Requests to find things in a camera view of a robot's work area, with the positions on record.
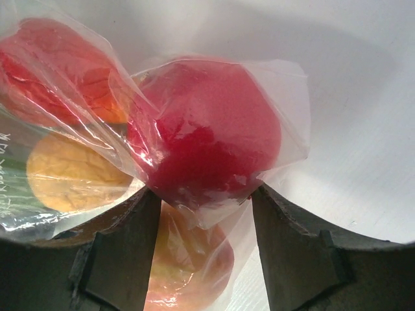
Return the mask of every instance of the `apple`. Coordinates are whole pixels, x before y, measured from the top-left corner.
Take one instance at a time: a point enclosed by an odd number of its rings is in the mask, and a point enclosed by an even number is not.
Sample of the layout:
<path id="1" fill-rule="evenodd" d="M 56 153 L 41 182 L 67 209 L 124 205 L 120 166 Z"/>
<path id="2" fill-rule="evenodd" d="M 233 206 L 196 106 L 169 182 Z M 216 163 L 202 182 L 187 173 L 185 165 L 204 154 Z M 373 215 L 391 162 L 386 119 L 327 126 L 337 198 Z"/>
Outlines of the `apple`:
<path id="1" fill-rule="evenodd" d="M 59 133 L 40 139 L 26 163 L 27 181 L 44 206 L 87 211 L 114 202 L 132 182 L 88 146 Z"/>
<path id="2" fill-rule="evenodd" d="M 25 122 L 89 122 L 78 106 L 104 122 L 126 123 L 131 94 L 115 63 L 59 21 L 24 19 L 0 41 L 0 103 Z"/>
<path id="3" fill-rule="evenodd" d="M 136 83 L 145 99 L 131 107 L 128 142 L 147 186 L 165 201 L 189 209 L 240 202 L 276 164 L 278 114 L 242 65 L 180 58 Z M 152 124 L 151 135 L 143 124 Z"/>
<path id="4" fill-rule="evenodd" d="M 219 226 L 188 229 L 163 202 L 144 311 L 199 311 L 228 285 L 233 250 Z"/>

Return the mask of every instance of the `white surface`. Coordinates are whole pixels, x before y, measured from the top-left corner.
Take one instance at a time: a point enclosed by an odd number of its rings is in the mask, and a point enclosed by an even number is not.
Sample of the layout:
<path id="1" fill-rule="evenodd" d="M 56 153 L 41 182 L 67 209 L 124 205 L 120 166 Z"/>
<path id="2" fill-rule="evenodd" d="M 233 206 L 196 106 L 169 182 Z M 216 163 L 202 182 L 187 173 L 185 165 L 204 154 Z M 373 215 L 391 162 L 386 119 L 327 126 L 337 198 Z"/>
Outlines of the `white surface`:
<path id="1" fill-rule="evenodd" d="M 311 154 L 274 186 L 342 227 L 415 240 L 415 1 L 58 2 L 106 36 L 131 73 L 137 59 L 178 48 L 298 62 L 309 75 Z M 229 311 L 267 310 L 257 254 L 235 289 Z"/>

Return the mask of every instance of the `clear plastic bag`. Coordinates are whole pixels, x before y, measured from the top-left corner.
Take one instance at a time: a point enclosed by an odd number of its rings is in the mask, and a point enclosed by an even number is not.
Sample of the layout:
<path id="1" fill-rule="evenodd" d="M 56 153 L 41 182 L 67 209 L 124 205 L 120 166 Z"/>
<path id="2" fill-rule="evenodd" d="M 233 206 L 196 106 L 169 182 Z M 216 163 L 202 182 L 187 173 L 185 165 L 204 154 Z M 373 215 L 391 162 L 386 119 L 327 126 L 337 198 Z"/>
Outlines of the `clear plastic bag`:
<path id="1" fill-rule="evenodd" d="M 130 76 L 55 8 L 3 0 L 0 17 L 0 236 L 52 238 L 146 184 L 174 207 L 148 311 L 168 298 L 171 310 L 224 310 L 255 246 L 249 195 L 309 151 L 300 66 L 176 49 L 137 57 Z"/>
<path id="2" fill-rule="evenodd" d="M 163 202 L 144 311 L 225 310 L 254 245 L 249 203 L 204 230 Z"/>

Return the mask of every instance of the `metal jaw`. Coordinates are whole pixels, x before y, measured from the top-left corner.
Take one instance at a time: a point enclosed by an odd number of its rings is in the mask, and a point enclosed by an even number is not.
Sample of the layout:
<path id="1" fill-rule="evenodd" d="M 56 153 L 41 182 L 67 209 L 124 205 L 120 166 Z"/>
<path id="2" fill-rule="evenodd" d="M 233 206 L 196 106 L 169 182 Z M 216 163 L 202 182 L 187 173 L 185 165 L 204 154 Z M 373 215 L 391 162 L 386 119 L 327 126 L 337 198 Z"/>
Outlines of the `metal jaw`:
<path id="1" fill-rule="evenodd" d="M 415 244 L 345 230 L 268 186 L 252 199 L 271 311 L 415 310 Z"/>
<path id="2" fill-rule="evenodd" d="M 415 310 L 414 244 L 352 233 L 266 185 L 252 201 L 271 311 Z M 0 240 L 0 310 L 142 310 L 160 209 L 143 189 L 53 240 Z"/>

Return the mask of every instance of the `red apple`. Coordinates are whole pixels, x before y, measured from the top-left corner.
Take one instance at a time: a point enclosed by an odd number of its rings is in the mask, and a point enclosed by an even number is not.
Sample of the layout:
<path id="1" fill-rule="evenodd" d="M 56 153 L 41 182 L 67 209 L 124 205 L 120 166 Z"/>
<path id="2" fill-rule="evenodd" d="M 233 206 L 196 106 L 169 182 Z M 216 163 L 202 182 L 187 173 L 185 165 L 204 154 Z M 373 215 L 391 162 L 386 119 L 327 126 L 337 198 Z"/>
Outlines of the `red apple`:
<path id="1" fill-rule="evenodd" d="M 243 66 L 180 59 L 136 82 L 159 112 L 149 113 L 138 98 L 128 142 L 147 185 L 167 202 L 196 209 L 243 200 L 262 183 L 260 173 L 275 165 L 280 122 Z M 150 123 L 153 135 L 143 134 Z"/>
<path id="2" fill-rule="evenodd" d="M 164 203 L 144 311 L 200 311 L 228 285 L 233 250 L 219 226 L 188 230 Z"/>
<path id="3" fill-rule="evenodd" d="M 104 52 L 53 19 L 24 19 L 15 34 L 0 41 L 0 103 L 23 121 L 87 122 L 74 109 L 79 106 L 104 122 L 126 122 L 129 92 Z"/>

